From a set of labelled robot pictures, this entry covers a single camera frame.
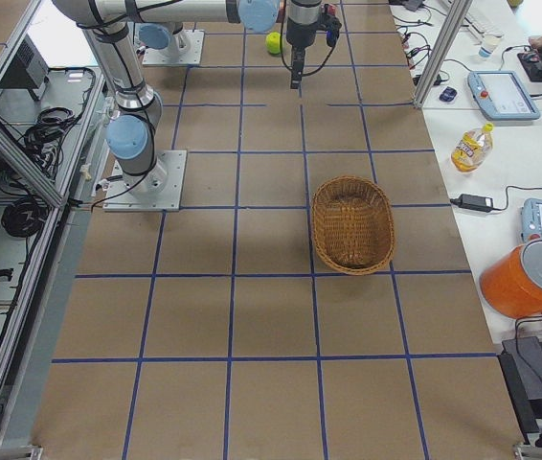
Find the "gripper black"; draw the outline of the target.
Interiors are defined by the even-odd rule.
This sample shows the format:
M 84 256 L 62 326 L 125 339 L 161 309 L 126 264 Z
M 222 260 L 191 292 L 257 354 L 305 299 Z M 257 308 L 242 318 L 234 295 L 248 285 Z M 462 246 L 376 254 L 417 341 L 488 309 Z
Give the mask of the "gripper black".
M 315 41 L 321 16 L 320 0 L 290 0 L 287 2 L 287 42 L 292 46 L 290 88 L 297 90 L 305 67 L 305 49 Z

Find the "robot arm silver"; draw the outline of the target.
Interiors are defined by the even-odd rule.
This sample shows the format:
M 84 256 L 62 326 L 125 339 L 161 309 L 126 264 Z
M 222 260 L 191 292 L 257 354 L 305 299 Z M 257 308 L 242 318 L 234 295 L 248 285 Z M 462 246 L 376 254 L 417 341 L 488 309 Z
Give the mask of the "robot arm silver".
M 321 1 L 57 1 L 56 8 L 93 36 L 91 48 L 112 83 L 119 117 L 109 124 L 106 141 L 122 168 L 128 190 L 159 190 L 166 183 L 155 148 L 162 115 L 157 93 L 147 84 L 130 38 L 129 25 L 179 25 L 183 22 L 241 24 L 251 32 L 270 31 L 278 17 L 286 25 L 284 42 L 291 47 L 290 86 L 305 77 L 305 53 L 325 32 L 334 47 L 341 23 L 335 8 Z
M 138 37 L 146 47 L 167 57 L 181 56 L 191 47 L 182 23 L 144 23 L 139 27 Z

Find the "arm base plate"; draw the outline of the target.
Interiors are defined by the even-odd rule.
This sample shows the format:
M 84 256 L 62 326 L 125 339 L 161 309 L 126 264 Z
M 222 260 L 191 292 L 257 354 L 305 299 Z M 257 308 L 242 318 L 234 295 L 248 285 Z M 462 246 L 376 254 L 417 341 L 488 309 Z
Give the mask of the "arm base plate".
M 182 30 L 169 35 L 168 46 L 162 49 L 147 47 L 143 65 L 147 67 L 198 66 L 202 59 L 205 32 Z
M 161 150 L 155 168 L 140 182 L 139 178 L 123 175 L 117 160 L 113 173 L 120 180 L 108 185 L 102 208 L 107 212 L 177 212 L 180 209 L 187 163 L 185 150 Z

